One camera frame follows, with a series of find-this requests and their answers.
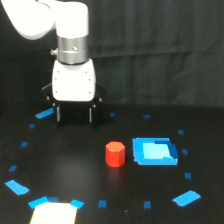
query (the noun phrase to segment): blue tape marker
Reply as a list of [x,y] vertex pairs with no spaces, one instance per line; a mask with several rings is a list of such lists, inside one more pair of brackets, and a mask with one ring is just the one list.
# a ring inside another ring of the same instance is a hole
[[173,158],[178,158],[178,153],[177,153],[176,146],[169,143],[168,148],[169,148],[169,151],[170,151],[170,156],[173,157]]
[[22,142],[21,147],[27,147],[27,142]]
[[39,114],[36,115],[37,118],[41,119],[41,118],[44,118],[50,114],[53,114],[54,113],[54,108],[51,108],[49,110],[45,110]]
[[145,201],[144,203],[144,208],[151,208],[151,202],[150,201]]
[[179,130],[178,132],[179,132],[180,135],[183,135],[184,134],[184,131],[183,130]]
[[16,168],[17,168],[17,166],[11,166],[10,169],[9,169],[9,171],[10,172],[13,172],[13,171],[15,171]]
[[29,191],[28,188],[16,183],[14,180],[6,182],[5,185],[14,191],[14,193],[17,195],[26,194]]
[[43,197],[43,198],[39,198],[39,199],[37,199],[35,201],[29,202],[28,205],[30,206],[30,208],[34,209],[36,206],[44,204],[46,202],[49,202],[48,198],[47,197]]
[[184,155],[188,154],[187,149],[182,149],[182,152],[183,152]]
[[99,208],[106,208],[106,206],[107,206],[107,202],[106,201],[103,201],[103,200],[99,201],[99,204],[98,204]]
[[176,202],[179,206],[185,206],[199,198],[201,198],[201,195],[197,194],[194,191],[188,191],[185,194],[174,198],[172,201]]
[[56,197],[49,197],[48,201],[49,202],[58,202],[58,198],[56,198]]
[[185,173],[185,178],[186,179],[191,179],[191,173]]
[[144,118],[150,118],[150,115],[143,115]]
[[77,207],[78,209],[82,208],[82,206],[84,205],[83,202],[77,200],[72,200],[70,204],[74,207]]

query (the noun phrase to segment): red cylinder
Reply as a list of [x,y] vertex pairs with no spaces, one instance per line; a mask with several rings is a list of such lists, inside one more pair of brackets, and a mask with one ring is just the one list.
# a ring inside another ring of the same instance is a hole
[[120,167],[125,163],[125,146],[121,142],[106,145],[106,163],[110,167]]

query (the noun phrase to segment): light blue square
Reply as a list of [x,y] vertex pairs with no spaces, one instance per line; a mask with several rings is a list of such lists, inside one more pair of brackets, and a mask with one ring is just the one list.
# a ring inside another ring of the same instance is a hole
[[166,144],[143,143],[143,152],[145,159],[172,158]]
[[70,204],[72,206],[77,207],[78,209],[80,209],[84,205],[84,202],[77,201],[77,200],[72,200]]
[[199,198],[201,198],[201,195],[197,194],[194,191],[188,191],[188,192],[174,198],[172,201],[176,202],[179,206],[185,206]]

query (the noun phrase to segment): metal cylinder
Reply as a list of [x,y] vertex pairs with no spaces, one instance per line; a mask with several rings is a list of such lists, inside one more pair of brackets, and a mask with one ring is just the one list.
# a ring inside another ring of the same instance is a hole
[[58,36],[58,60],[69,65],[88,61],[87,36],[74,39]]

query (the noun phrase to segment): black background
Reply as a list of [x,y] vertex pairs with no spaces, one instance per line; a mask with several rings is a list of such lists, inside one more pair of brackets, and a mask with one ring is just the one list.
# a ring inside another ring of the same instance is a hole
[[[223,106],[223,0],[85,0],[89,49],[107,102]],[[21,37],[0,5],[0,100],[39,104],[56,31]]]

